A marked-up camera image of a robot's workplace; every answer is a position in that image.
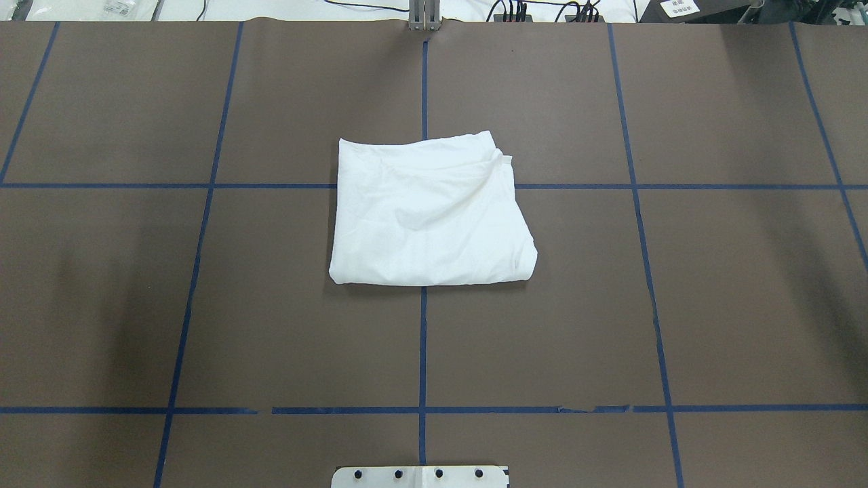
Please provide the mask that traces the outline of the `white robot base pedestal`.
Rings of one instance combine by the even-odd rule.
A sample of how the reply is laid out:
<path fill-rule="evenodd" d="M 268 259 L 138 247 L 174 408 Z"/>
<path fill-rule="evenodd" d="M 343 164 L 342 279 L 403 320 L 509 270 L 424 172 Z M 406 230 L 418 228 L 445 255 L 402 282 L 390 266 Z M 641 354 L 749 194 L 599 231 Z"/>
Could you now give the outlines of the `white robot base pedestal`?
<path fill-rule="evenodd" d="M 340 467 L 332 487 L 509 487 L 507 466 L 358 466 Z"/>

